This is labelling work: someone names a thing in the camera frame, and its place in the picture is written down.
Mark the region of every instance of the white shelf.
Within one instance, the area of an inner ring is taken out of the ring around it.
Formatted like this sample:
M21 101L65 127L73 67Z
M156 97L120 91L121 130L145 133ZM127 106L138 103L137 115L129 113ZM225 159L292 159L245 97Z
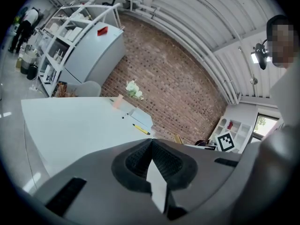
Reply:
M52 19L67 20L68 17L52 17ZM80 19L80 18L71 18L70 21L75 22L75 23L86 23L86 24L89 24L92 22L91 20Z
M52 17L51 19L67 20L68 17Z
M45 46L44 48L42 48L42 52L44 53L44 55L42 56L42 59L39 62L39 77L40 76L40 69L42 67L42 65L45 64L45 59L47 59L47 64L51 65L54 70L56 71L56 74L54 76L53 82L52 84L45 84L42 81L42 84L45 88L45 90L47 91L48 95L51 96L52 95L52 91L56 86L60 71L64 68L64 62L68 59L68 56L71 54L72 49L74 49L75 47L75 43L64 38L63 36L61 36L61 33L56 32L52 32L48 27L50 27L51 23L53 22L53 20L59 20L59 24L60 24L60 30L63 31L65 28L69 28L69 27L80 27L82 28L82 31L80 31L80 33L77 35L76 41L79 41L83 36L85 36L85 33L88 31L88 29L91 28L91 26L95 25L98 21L100 21L100 19L102 19L102 21L104 22L106 14L108 12L112 12L117 13L118 11L116 10L114 12L114 9L116 9L118 6L120 6L119 3L113 5L113 6L103 6L103 5L95 5L95 4L91 4L91 1L86 2L85 4L81 4L78 6L70 6L69 8L75 8L75 7L81 7L83 9L91 7L91 8L101 8L101 14L97 15L96 18L94 20L86 20L86 19L80 19L78 16L79 12L81 10L76 10L75 12L72 13L71 16L69 16L69 14L67 15L63 15L63 16L58 16L58 14L61 14L60 12L62 11L62 9L66 9L67 7L61 7L56 13L55 15L50 19L50 21L48 21L48 23L46 24L47 28L43 28L42 29L42 33L43 34L49 34L49 35L53 35L53 37L50 39L49 43L47 46ZM120 26L120 19L119 16L115 16L115 19L118 21L117 22L117 27ZM64 62L62 62L61 64L57 63L57 61L55 61L53 59L53 57L51 57L49 55L49 51L50 54L52 54L52 52L54 50L56 50L57 47L57 43L60 43L59 45L64 45L67 44L69 45L69 48L67 50L64 49Z
M49 32L51 35L54 36L53 32L52 32L50 29L48 29L48 28L43 28L43 30L45 30L46 32Z
M71 42L70 40L67 40L66 38L62 37L62 36L59 36L59 35L56 35L56 37L63 41L64 43L68 44L69 46L72 46L73 42Z
M89 24L92 22L91 20L77 19L77 18L71 18L71 21L75 22L75 23L86 23L86 24Z
M39 75L38 77L41 80L41 83L43 84L47 94L51 97L51 95L52 95L52 84L45 84L43 82L43 77L41 75Z
M237 133L233 132L232 130L229 130L229 129L226 128L225 132L228 132L228 131L231 133L232 137L235 138L235 136L236 136Z
M232 122L232 127L231 129L227 129L230 122ZM216 143L217 141L215 139L215 136L228 131L230 132L234 140L234 144L237 147L237 149L235 149L233 152L242 153L248 143L249 137L251 136L252 126L241 123L237 120L232 120L227 117L221 117L218 125L211 134L210 139L212 139L213 142Z
M60 65L55 61L48 53L45 52L46 58L49 60L52 67L55 69L55 71L60 72L61 68Z

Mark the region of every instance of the yellow pencil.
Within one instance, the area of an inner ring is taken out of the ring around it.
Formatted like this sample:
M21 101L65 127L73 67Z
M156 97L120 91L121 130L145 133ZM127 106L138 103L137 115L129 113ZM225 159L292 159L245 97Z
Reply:
M149 132L147 132L146 130L142 129L140 126L138 125L135 125L135 124L132 124L133 126L135 126L137 129L139 129L140 131L142 131L143 133L147 134L147 135L150 135Z

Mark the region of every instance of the tree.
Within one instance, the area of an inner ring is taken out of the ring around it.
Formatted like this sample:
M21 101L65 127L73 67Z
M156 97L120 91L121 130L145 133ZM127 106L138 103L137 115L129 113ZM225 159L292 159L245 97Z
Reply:
M264 126L264 125L266 125L266 119L264 117L258 117L254 131L257 132L259 126Z

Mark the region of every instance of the gray chair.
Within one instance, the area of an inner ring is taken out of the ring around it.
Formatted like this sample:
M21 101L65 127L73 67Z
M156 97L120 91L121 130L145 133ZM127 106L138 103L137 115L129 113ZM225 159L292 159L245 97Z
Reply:
M94 81L87 81L79 85L67 85L67 92L74 92L78 97L99 97L101 86Z

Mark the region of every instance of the pen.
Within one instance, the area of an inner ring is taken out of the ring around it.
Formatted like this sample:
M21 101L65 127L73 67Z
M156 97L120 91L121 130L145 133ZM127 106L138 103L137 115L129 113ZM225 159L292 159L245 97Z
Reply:
M128 116L128 113L126 113L126 115L124 117L122 117L122 119L124 119L126 116Z
M147 134L147 135L150 135L149 132L147 132L146 130L142 129L140 126L138 125L135 125L135 124L132 124L133 126L135 126L137 129L139 129L140 131L142 131L143 133Z

